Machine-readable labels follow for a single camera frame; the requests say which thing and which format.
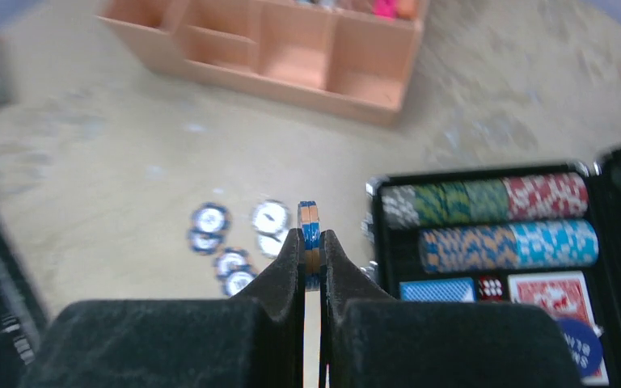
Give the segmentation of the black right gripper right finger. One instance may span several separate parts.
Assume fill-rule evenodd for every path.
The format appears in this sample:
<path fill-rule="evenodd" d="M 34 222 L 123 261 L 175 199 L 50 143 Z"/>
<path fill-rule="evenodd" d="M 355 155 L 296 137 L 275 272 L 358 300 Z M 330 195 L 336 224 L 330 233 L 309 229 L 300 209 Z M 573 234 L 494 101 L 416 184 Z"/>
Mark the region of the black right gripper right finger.
<path fill-rule="evenodd" d="M 578 387 L 557 323 L 508 302 L 404 302 L 320 236 L 322 387 Z"/>

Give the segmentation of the blue orange chip row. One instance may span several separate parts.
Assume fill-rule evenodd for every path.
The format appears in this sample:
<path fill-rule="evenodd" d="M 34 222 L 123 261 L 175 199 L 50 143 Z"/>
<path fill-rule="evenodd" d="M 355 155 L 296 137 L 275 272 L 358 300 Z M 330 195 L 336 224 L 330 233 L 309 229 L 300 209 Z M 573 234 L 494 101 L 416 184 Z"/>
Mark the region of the blue orange chip row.
<path fill-rule="evenodd" d="M 570 219 L 426 229 L 418 249 L 435 273 L 589 267 L 600 253 L 591 224 Z"/>

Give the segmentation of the blue small blind button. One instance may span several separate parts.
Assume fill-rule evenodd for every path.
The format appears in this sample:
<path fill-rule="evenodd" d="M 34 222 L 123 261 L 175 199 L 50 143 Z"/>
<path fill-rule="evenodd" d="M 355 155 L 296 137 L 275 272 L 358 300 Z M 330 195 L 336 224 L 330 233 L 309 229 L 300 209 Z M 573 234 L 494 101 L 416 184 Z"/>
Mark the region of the blue small blind button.
<path fill-rule="evenodd" d="M 585 382 L 607 382 L 603 347 L 594 329 L 588 323 L 574 318 L 558 318 L 556 322 L 563 332 L 581 378 Z"/>

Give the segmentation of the red dice row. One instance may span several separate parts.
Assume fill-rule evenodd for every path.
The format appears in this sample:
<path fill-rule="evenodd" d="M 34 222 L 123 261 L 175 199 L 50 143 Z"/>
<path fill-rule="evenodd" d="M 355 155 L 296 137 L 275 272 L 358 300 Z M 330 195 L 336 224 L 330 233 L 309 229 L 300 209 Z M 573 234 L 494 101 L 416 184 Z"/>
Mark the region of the red dice row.
<path fill-rule="evenodd" d="M 504 283 L 499 277 L 481 276 L 476 284 L 480 301 L 499 302 L 506 299 Z"/>

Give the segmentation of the red playing card deck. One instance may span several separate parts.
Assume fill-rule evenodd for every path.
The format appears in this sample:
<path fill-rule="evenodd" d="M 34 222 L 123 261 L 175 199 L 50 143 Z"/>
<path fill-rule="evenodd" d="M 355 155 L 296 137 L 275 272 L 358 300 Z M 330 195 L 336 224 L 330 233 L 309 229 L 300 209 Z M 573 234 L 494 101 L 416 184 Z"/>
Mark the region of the red playing card deck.
<path fill-rule="evenodd" d="M 596 324 L 585 276 L 580 271 L 545 272 L 535 274 L 515 274 L 508 277 L 509 297 L 512 302 L 538 306 L 555 321 L 558 318 L 574 318 L 588 323 L 599 339 L 603 329 Z M 606 370 L 605 351 L 603 348 L 604 372 Z M 607 382 L 586 382 L 586 386 L 607 386 Z"/>

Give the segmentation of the blue 10 chip single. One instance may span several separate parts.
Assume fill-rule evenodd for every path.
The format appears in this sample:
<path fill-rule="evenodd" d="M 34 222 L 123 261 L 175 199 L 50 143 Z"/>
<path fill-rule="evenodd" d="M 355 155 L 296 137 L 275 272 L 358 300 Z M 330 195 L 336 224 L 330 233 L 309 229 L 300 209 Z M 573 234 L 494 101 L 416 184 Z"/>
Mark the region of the blue 10 chip single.
<path fill-rule="evenodd" d="M 315 201 L 301 201 L 298 204 L 298 228 L 302 231 L 305 250 L 306 291 L 320 289 L 320 225 Z"/>

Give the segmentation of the pink highlighter marker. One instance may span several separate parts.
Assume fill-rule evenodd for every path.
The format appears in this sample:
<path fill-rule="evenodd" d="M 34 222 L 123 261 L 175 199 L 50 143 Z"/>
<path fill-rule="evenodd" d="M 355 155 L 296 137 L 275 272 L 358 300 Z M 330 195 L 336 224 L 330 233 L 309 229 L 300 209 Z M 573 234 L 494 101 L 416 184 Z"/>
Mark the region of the pink highlighter marker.
<path fill-rule="evenodd" d="M 397 17 L 397 0 L 374 0 L 372 13 L 376 16 L 394 19 Z"/>

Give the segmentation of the black poker chip case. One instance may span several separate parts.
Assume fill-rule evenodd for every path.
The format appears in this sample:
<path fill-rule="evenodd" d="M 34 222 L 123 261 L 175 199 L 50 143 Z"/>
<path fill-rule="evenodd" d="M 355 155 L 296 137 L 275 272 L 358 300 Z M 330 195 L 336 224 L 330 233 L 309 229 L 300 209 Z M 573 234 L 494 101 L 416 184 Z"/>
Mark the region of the black poker chip case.
<path fill-rule="evenodd" d="M 586 386 L 621 387 L 621 146 L 592 166 L 381 176 L 367 183 L 374 279 L 419 302 L 516 302 L 566 339 Z"/>

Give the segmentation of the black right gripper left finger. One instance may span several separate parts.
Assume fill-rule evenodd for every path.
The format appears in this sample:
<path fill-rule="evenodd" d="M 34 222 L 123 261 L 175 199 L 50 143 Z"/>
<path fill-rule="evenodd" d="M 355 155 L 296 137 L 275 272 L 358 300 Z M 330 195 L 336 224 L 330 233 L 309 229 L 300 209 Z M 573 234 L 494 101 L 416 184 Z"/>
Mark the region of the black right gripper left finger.
<path fill-rule="evenodd" d="M 299 387 L 303 236 L 227 299 L 85 300 L 50 324 L 22 387 Z"/>

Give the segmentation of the green red chip row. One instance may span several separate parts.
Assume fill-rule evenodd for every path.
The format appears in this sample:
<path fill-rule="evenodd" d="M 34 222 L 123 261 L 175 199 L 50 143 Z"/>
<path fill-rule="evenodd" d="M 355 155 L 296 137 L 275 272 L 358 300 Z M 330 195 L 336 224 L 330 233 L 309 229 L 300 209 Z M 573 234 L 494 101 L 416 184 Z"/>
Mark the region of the green red chip row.
<path fill-rule="evenodd" d="M 577 173 L 410 184 L 382 191 L 386 223 L 394 230 L 581 217 L 588 207 L 588 190 Z"/>

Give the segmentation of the peach desk organizer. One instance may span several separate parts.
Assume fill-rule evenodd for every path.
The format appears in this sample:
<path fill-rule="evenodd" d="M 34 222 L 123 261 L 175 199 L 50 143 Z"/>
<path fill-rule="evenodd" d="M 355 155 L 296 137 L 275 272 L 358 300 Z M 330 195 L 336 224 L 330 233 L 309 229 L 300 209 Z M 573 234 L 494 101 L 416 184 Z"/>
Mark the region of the peach desk organizer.
<path fill-rule="evenodd" d="M 108 1 L 99 19 L 148 69 L 369 124 L 403 109 L 429 11 L 398 1 Z"/>

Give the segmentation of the white 1 chip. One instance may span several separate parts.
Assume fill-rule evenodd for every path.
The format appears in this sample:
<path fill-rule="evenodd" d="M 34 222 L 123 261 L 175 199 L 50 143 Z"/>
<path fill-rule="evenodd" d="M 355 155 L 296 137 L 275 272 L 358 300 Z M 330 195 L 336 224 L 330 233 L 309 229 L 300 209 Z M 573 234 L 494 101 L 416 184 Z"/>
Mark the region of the white 1 chip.
<path fill-rule="evenodd" d="M 251 223 L 258 234 L 278 235 L 289 224 L 289 210 L 278 200 L 265 200 L 253 211 Z"/>
<path fill-rule="evenodd" d="M 259 234 L 258 247 L 263 256 L 269 259 L 278 257 L 288 233 L 288 230 L 282 230 L 278 234 Z"/>

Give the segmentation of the blue playing card deck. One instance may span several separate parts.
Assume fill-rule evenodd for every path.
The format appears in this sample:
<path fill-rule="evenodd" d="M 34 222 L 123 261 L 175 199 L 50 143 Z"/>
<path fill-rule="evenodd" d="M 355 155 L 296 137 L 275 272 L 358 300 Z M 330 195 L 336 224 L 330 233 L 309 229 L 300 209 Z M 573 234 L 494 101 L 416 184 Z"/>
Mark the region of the blue playing card deck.
<path fill-rule="evenodd" d="M 401 282 L 400 297 L 410 302 L 475 302 L 475 285 L 471 278 L 419 280 Z"/>

